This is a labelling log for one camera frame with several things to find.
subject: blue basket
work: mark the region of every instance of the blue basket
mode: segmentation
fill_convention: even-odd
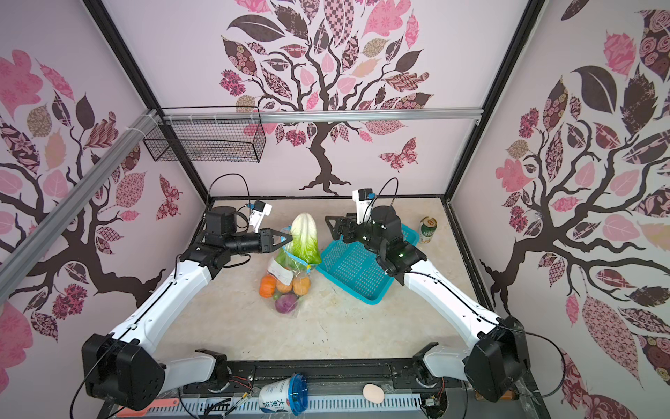
[[[410,244],[419,243],[419,233],[403,224],[403,235]],[[332,242],[321,253],[316,267],[326,278],[365,304],[378,304],[391,286],[393,278],[384,273],[375,260],[377,256],[355,242]]]

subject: butterfly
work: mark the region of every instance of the butterfly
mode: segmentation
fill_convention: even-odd
[[[158,207],[156,220],[164,219],[168,215],[174,217],[179,214],[179,206],[175,201],[179,200],[180,194],[183,194],[183,192],[179,192],[176,186],[170,186],[170,183],[163,177],[163,175],[160,175],[160,182],[163,195],[165,195],[165,200],[161,206]]]
[[[400,173],[400,168],[405,165],[405,163],[416,163],[417,161],[417,154],[414,150],[416,150],[417,147],[417,142],[416,142],[416,137],[410,139],[405,146],[403,147],[403,151],[400,152],[400,154],[396,153],[382,153],[379,155],[379,158],[384,160],[385,162],[391,163],[391,167],[396,169],[398,173]]]

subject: orange pumpkin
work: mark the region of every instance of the orange pumpkin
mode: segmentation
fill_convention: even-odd
[[[276,279],[272,275],[266,275],[261,279],[261,287],[258,290],[258,293],[263,298],[270,298],[275,293],[275,282]]]
[[[304,276],[302,278],[298,278],[296,276],[293,279],[293,292],[295,292],[295,295],[303,296],[310,291],[311,285],[312,283],[310,282],[310,277]]]
[[[287,292],[291,292],[293,289],[293,283],[284,285],[284,283],[280,280],[277,280],[277,291],[281,292],[282,294],[286,294]]]

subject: pink wall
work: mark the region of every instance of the pink wall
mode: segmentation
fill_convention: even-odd
[[[107,7],[163,106],[250,103],[273,107],[266,111],[309,111],[330,109],[335,95],[336,106],[346,110],[359,109],[363,101],[377,97],[379,101],[370,109],[380,109],[394,98],[412,106],[481,106],[526,2],[343,0],[328,4],[335,6],[328,7],[322,0],[228,0],[195,5],[180,1],[110,1]],[[334,19],[339,13],[343,16],[341,26]],[[266,29],[249,26],[250,19],[260,19]],[[297,22],[298,29],[287,29],[293,27],[292,21]],[[322,22],[325,32],[320,33],[335,41],[332,54],[313,48],[308,53],[294,51],[290,56],[282,49],[307,49]],[[398,50],[384,65],[387,49],[398,41]],[[242,58],[237,57],[235,42],[240,43]],[[249,74],[244,66],[237,68],[231,63],[231,56],[236,61],[251,58]],[[338,71],[336,62],[343,59]],[[273,68],[267,60],[290,60],[296,65],[295,71],[291,74],[291,68],[282,69],[276,64]],[[323,86],[318,70],[323,74]],[[398,83],[392,79],[400,74],[411,77],[411,81]],[[275,99],[262,97],[261,83]],[[361,85],[356,95],[343,103],[358,83]],[[310,102],[317,91],[320,94]],[[309,94],[298,99],[305,92]],[[363,123],[351,123],[350,127],[339,124],[338,133],[346,132],[347,140],[340,136],[334,142],[329,134],[334,124],[317,125],[314,138],[308,135],[307,122],[280,125],[280,131],[286,134],[296,130],[293,141],[281,134],[278,137],[277,126],[269,124],[265,126],[267,144],[260,164],[198,162],[196,167],[207,184],[222,168],[240,172],[253,194],[347,195],[354,188],[378,188],[393,176],[400,178],[401,194],[443,193],[471,123],[403,121],[404,126],[386,130]],[[402,154],[412,138],[416,139],[415,149],[409,150],[410,146],[408,153]],[[380,156],[397,162],[396,168]],[[213,193],[242,195],[245,189],[237,183],[217,184]]]
[[[668,416],[669,51],[667,2],[551,2],[454,199],[552,418]]]
[[[0,38],[5,259],[144,106],[77,0],[4,5]],[[5,415],[67,416],[83,378],[81,345],[172,270],[202,208],[179,165],[155,163],[143,145],[119,166],[0,308]],[[75,417],[93,417],[100,405],[80,394]]]

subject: blue lid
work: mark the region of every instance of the blue lid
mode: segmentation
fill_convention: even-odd
[[[307,380],[302,374],[293,374],[289,383],[291,411],[298,416],[307,409]]]

